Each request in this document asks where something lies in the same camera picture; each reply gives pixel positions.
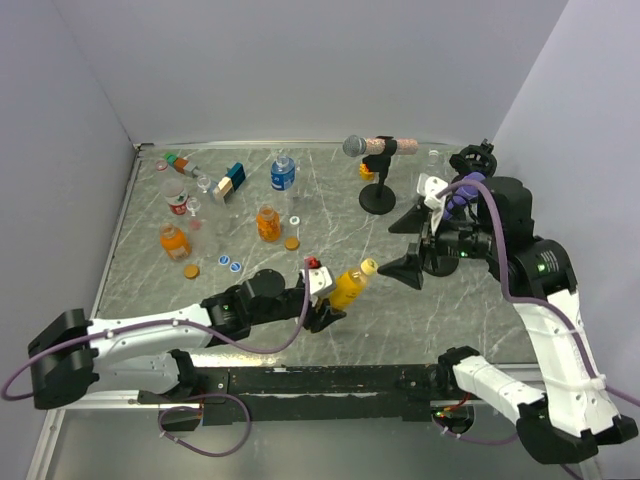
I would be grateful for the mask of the clear small cup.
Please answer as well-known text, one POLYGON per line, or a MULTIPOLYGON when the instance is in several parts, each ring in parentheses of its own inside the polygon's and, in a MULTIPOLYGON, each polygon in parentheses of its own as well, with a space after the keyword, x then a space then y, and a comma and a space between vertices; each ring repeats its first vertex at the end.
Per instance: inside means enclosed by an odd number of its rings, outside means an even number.
POLYGON ((187 211, 192 217, 196 217, 199 214, 201 207, 201 202, 195 197, 190 197, 186 203, 187 211))
POLYGON ((200 175, 197 178, 197 186, 206 193, 211 188, 211 179, 207 175, 200 175))

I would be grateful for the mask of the pink glitter microphone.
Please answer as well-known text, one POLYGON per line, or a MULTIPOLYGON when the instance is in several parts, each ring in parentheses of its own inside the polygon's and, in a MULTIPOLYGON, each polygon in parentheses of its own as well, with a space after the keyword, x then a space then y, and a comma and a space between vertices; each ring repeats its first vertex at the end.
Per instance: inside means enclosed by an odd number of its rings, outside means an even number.
POLYGON ((345 139, 342 145, 343 152, 349 157, 369 155, 414 155, 419 144, 415 139, 393 137, 364 138, 351 135, 345 139))

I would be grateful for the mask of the clear bottle at back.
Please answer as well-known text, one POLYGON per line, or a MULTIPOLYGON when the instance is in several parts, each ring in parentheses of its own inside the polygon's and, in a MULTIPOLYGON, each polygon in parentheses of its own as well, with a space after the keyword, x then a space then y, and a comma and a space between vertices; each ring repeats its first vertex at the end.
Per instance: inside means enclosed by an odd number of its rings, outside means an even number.
POLYGON ((436 177, 440 180, 446 179, 443 153, 437 149, 430 149, 427 156, 425 173, 427 177, 436 177))

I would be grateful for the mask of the purple microphone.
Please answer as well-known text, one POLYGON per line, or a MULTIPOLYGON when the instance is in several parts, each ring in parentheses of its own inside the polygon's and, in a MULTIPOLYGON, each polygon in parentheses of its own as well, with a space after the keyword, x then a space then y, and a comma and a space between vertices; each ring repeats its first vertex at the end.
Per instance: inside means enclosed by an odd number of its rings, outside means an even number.
POLYGON ((466 210, 478 198, 479 192, 475 186, 463 185, 457 188, 448 198, 443 214, 444 220, 465 220, 466 210))

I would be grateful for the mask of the tall yellow juice bottle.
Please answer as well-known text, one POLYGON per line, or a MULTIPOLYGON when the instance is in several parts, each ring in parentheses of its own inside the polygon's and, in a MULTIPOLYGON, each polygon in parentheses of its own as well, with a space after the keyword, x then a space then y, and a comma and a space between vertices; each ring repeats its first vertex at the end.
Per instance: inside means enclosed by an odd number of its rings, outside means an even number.
POLYGON ((336 288, 329 296, 331 308, 344 311, 350 306, 368 286, 377 269, 377 262, 373 258, 366 258, 359 266, 345 271, 336 279, 336 288))

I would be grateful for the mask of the red label clear bottle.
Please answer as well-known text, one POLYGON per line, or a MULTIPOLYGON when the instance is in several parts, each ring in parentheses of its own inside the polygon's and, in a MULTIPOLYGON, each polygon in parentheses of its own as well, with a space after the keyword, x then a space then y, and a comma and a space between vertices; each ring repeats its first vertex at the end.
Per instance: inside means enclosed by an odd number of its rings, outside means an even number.
POLYGON ((163 181, 160 191, 173 214, 184 215, 187 212, 190 196, 181 180, 169 178, 163 181))

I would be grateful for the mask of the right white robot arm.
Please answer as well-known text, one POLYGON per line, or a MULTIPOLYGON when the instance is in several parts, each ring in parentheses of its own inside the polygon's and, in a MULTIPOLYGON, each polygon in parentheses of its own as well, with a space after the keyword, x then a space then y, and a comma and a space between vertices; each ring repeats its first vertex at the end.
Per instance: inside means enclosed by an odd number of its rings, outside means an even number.
POLYGON ((429 385, 448 398, 479 398, 507 418, 530 456, 546 465, 578 464, 605 445, 638 434, 619 412, 615 391, 595 364, 567 251, 534 232, 531 192, 512 177, 456 183, 421 175, 417 240, 379 268, 383 276, 420 289, 443 262, 483 260, 504 299, 520 316, 541 373, 541 388, 501 371, 470 347, 442 354, 429 385))

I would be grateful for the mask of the open orange juice bottle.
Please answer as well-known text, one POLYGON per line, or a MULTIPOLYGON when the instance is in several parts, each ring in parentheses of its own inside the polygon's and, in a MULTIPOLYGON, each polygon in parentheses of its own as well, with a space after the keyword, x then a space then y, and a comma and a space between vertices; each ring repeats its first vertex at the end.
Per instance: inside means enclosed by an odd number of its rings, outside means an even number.
POLYGON ((159 228, 160 244, 171 260, 186 259, 192 249, 186 234, 172 223, 164 223, 159 228))

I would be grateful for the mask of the orange bottle cap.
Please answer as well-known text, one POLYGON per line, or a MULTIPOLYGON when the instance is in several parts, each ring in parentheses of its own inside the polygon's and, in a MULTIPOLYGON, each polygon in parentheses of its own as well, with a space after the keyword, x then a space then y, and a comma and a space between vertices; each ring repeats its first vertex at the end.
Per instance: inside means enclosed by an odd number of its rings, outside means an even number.
POLYGON ((196 279, 200 275, 200 269, 195 264, 189 264, 189 265, 185 266, 185 268, 183 270, 183 274, 187 279, 193 280, 193 279, 196 279))
POLYGON ((297 237, 288 237, 284 242, 284 246, 289 251, 295 251, 299 248, 300 241, 297 237))

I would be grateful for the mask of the blue label water bottle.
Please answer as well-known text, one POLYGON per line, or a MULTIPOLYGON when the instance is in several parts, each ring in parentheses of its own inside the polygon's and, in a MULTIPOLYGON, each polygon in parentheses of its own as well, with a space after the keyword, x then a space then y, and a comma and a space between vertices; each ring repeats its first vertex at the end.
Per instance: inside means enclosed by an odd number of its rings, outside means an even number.
POLYGON ((293 158, 280 154, 272 162, 271 186, 274 190, 291 193, 296 178, 296 164, 293 158))

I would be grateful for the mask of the colourful block stack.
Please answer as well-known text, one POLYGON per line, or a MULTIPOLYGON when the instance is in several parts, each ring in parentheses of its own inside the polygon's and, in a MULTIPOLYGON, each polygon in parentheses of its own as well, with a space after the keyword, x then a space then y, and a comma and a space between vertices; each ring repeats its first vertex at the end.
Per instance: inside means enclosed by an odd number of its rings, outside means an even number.
POLYGON ((175 171, 190 178, 197 178, 203 174, 194 162, 177 155, 168 153, 165 155, 165 160, 175 171))

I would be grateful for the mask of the small orange juice bottle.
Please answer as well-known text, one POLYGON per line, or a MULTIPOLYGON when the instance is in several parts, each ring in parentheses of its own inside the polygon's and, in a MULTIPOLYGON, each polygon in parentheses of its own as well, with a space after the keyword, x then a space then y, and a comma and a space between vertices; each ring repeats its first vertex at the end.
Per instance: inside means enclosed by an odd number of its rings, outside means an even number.
POLYGON ((275 242, 281 235, 280 217, 271 205, 263 205, 256 215, 259 237, 265 242, 275 242))

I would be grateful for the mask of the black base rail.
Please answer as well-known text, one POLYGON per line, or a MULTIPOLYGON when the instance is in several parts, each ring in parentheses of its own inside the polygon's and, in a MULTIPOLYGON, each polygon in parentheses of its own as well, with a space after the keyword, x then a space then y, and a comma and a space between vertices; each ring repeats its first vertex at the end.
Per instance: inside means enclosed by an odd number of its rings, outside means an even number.
POLYGON ((190 392, 171 396, 142 391, 137 401, 203 406, 206 426, 244 419, 228 395, 246 405, 254 422, 378 418, 429 422, 437 408, 461 400, 465 403, 454 412, 467 412, 476 398, 438 385, 436 370, 434 364, 199 367, 190 392))

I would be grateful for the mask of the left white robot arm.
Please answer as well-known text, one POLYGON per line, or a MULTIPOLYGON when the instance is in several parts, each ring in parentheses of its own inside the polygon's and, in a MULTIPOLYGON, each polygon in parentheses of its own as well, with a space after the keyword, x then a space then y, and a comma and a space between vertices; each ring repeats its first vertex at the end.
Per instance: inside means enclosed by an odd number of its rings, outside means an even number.
POLYGON ((253 327, 289 319, 318 333, 345 316, 327 299, 334 288, 326 267, 301 271, 291 288, 279 272, 263 269, 222 293, 171 312, 107 320, 68 310, 28 346, 34 406, 61 408, 109 390, 187 401, 198 386, 190 350, 218 345, 246 350, 242 341, 253 327))

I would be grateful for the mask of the yellow toy brick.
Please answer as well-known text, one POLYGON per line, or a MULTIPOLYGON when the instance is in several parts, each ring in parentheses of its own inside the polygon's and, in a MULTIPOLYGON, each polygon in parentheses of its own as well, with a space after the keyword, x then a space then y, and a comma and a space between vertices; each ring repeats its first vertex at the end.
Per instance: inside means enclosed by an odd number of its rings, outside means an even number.
POLYGON ((375 173, 372 172, 365 163, 360 164, 359 174, 365 181, 372 181, 375 178, 375 173))

